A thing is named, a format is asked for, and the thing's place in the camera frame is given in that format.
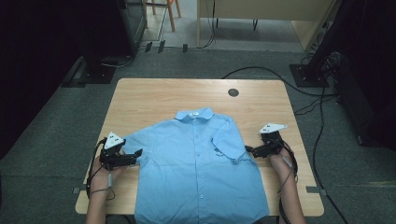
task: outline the shirt collar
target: shirt collar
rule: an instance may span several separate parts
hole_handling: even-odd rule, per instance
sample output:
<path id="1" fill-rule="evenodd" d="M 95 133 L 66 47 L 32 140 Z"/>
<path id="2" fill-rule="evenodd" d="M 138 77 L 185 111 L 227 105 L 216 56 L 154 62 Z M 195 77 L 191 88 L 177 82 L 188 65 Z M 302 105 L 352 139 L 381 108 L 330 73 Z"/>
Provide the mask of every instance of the shirt collar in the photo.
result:
<path id="1" fill-rule="evenodd" d="M 196 110 L 178 111 L 175 115 L 175 119 L 211 119 L 215 113 L 213 113 L 210 107 L 205 107 Z"/>

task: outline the table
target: table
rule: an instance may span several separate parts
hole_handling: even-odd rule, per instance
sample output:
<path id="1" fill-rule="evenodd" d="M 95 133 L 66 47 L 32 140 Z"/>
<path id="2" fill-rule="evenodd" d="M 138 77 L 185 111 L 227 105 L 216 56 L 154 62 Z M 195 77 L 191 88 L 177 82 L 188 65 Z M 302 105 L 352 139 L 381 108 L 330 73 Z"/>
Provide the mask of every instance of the table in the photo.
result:
<path id="1" fill-rule="evenodd" d="M 197 0 L 197 47 L 201 18 L 291 21 L 304 50 L 309 50 L 322 27 L 338 10 L 341 0 Z"/>
<path id="2" fill-rule="evenodd" d="M 229 89 L 236 89 L 239 94 L 232 97 Z M 308 193 L 306 189 L 315 187 L 316 182 L 286 88 L 279 80 L 123 78 L 114 92 L 98 141 L 109 132 L 124 136 L 156 122 L 172 119 L 179 110 L 206 106 L 215 113 L 231 116 L 247 146 L 262 145 L 259 129 L 266 123 L 288 125 L 280 134 L 294 151 L 299 165 L 297 188 L 304 215 L 316 217 L 323 214 L 319 194 Z M 257 158 L 256 161 L 262 173 L 270 216 L 277 216 L 277 191 L 280 187 L 277 174 L 268 158 Z M 138 166 L 128 168 L 113 186 L 117 197 L 106 204 L 109 214 L 134 213 L 137 181 Z M 85 214 L 88 202 L 86 192 L 82 190 L 76 211 Z"/>

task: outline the person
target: person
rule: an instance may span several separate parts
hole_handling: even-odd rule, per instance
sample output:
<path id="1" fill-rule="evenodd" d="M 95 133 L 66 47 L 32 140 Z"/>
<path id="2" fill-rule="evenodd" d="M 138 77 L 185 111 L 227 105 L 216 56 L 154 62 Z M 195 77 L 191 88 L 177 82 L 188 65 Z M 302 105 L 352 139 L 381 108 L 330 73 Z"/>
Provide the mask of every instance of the person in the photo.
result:
<path id="1" fill-rule="evenodd" d="M 290 223 L 305 224 L 306 222 L 298 196 L 294 173 L 290 172 L 290 168 L 284 161 L 284 158 L 290 161 L 290 155 L 285 149 L 282 149 L 277 155 L 270 156 L 271 164 L 277 172 L 280 185 L 282 186 L 280 198 L 283 209 Z M 98 172 L 95 174 L 91 182 L 91 197 L 88 204 L 86 224 L 106 223 L 106 198 L 111 190 L 107 183 L 108 170 L 101 169 L 101 167 L 102 164 L 99 162 L 99 158 L 96 158 L 93 163 L 92 171 Z M 126 168 L 127 167 L 114 168 L 111 172 L 113 183 Z M 285 220 L 280 217 L 279 223 L 283 224 L 285 223 Z"/>

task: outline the shirt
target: shirt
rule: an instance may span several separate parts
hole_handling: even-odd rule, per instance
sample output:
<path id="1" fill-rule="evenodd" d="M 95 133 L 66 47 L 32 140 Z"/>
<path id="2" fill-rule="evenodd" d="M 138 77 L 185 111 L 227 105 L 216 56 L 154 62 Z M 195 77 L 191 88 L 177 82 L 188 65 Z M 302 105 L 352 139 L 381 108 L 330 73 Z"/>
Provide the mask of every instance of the shirt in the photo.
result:
<path id="1" fill-rule="evenodd" d="M 124 137 L 142 148 L 137 223 L 248 223 L 269 214 L 257 163 L 233 119 L 211 108 L 179 111 Z"/>

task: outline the blue shirt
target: blue shirt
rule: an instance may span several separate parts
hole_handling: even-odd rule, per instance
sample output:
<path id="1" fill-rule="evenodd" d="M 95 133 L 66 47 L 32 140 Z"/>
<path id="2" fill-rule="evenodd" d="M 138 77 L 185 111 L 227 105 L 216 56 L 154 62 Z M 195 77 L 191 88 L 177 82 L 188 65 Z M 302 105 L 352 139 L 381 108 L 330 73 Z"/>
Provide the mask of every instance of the blue shirt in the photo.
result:
<path id="1" fill-rule="evenodd" d="M 143 148 L 137 223 L 247 223 L 269 214 L 260 170 L 232 118 L 207 107 L 125 136 Z"/>

